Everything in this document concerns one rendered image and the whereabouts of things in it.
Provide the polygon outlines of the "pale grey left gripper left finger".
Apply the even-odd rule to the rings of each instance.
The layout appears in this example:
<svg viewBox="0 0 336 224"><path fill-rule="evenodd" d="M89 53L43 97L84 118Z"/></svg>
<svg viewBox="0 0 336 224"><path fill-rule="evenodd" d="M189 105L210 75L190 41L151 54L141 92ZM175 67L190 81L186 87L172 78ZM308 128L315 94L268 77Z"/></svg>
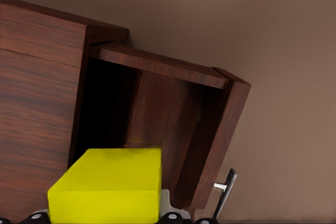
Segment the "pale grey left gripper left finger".
<svg viewBox="0 0 336 224"><path fill-rule="evenodd" d="M22 224L49 224L49 214L47 209L33 212L22 220Z"/></svg>

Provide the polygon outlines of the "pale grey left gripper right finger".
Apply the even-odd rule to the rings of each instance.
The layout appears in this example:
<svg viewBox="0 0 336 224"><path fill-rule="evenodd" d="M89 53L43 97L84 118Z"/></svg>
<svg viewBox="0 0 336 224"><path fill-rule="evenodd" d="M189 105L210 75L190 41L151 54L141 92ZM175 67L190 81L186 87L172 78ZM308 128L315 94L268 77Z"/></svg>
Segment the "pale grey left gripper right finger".
<svg viewBox="0 0 336 224"><path fill-rule="evenodd" d="M158 224L191 224L191 216L187 211L171 206L168 189L161 190Z"/></svg>

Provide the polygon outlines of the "yellow square block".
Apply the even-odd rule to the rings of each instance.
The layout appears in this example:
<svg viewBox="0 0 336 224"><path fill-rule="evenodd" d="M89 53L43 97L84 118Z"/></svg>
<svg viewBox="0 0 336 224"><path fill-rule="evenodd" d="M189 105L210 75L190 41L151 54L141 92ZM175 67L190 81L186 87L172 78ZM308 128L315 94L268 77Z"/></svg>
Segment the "yellow square block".
<svg viewBox="0 0 336 224"><path fill-rule="evenodd" d="M153 224L160 148L88 149L48 190L52 224Z"/></svg>

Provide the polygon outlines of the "dark wood drawer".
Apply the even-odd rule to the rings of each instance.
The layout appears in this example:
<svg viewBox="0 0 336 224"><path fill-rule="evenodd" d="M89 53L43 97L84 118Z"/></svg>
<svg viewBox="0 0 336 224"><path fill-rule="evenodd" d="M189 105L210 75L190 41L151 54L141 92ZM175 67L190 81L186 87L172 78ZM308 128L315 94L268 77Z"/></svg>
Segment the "dark wood drawer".
<svg viewBox="0 0 336 224"><path fill-rule="evenodd" d="M173 207L205 208L251 86L232 73L116 43L83 63L69 163L89 148L162 150Z"/></svg>

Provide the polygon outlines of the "dark wood cabinet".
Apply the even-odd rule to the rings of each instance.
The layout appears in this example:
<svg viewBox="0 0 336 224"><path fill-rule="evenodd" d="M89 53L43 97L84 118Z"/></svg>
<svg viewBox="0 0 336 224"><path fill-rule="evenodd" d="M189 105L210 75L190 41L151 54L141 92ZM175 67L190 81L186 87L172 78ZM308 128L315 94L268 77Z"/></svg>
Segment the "dark wood cabinet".
<svg viewBox="0 0 336 224"><path fill-rule="evenodd" d="M20 0L0 0L0 217L47 208L74 156L92 47L129 30Z"/></svg>

